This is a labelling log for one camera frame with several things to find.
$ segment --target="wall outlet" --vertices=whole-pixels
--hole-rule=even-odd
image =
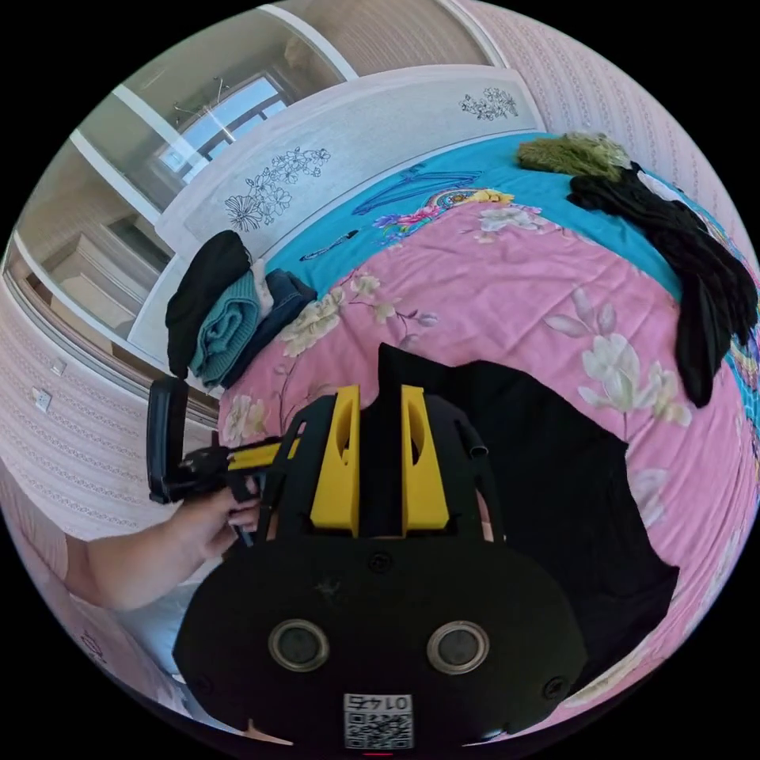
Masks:
[[[50,402],[53,400],[52,396],[46,390],[32,388],[32,398],[34,399],[34,405],[40,411],[47,413]]]

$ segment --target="black garment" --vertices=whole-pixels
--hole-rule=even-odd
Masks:
[[[251,263],[240,235],[232,230],[220,232],[204,243],[190,262],[166,307],[169,369],[178,378],[184,380],[188,376],[198,332],[211,307],[251,268]]]
[[[620,216],[639,227],[681,280],[675,358],[686,396],[706,406],[732,335],[742,344],[757,324],[758,293],[749,272],[681,201],[647,188],[632,164],[618,182],[573,177],[568,200],[589,211]]]
[[[362,512],[365,477],[378,505],[367,516],[374,525],[363,521],[362,532],[377,534],[379,505],[400,503],[399,388],[420,386],[469,417],[489,450],[507,545],[538,562],[568,596],[588,652],[572,693],[663,620],[678,568],[649,543],[628,485],[626,443],[528,374],[490,362],[445,367],[383,344],[378,380],[381,395],[364,411],[361,429],[386,430],[387,438],[362,433],[359,442]],[[379,417],[385,426],[373,424]]]

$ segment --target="pink bedspread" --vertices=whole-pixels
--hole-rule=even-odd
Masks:
[[[449,365],[523,370],[629,443],[629,483],[652,545],[681,568],[671,609],[636,651],[531,730],[606,700],[673,653],[732,570],[758,498],[751,425],[729,367],[710,405],[695,409],[675,368],[675,300],[539,214],[464,203],[375,254],[260,354],[219,417],[222,442],[238,445],[281,435],[297,409],[338,386],[360,384],[368,405],[386,342]]]

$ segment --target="turquoise sheet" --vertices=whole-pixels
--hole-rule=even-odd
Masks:
[[[614,251],[680,299],[678,278],[641,232],[622,219],[601,211],[585,211],[570,203],[567,200],[569,175],[535,172],[517,166],[515,153],[518,145],[546,136],[551,135],[542,132],[510,135],[454,148],[380,180],[310,225],[278,251],[269,261],[268,268],[293,272],[321,297],[378,250],[394,243],[399,235],[412,234],[425,223],[424,218],[413,218],[408,232],[403,233],[393,224],[398,215],[414,215],[429,203],[445,207],[462,190],[491,188],[513,195],[516,203],[540,208],[541,214],[552,222]],[[648,173],[708,219],[713,233],[735,256],[744,260],[711,215],[686,198],[673,184],[653,172]],[[752,336],[746,348],[732,345],[727,361],[739,384],[747,418],[757,430],[760,428],[757,334]]]

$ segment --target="label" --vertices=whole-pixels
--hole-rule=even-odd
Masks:
[[[349,750],[414,747],[411,694],[345,694],[344,741]]]

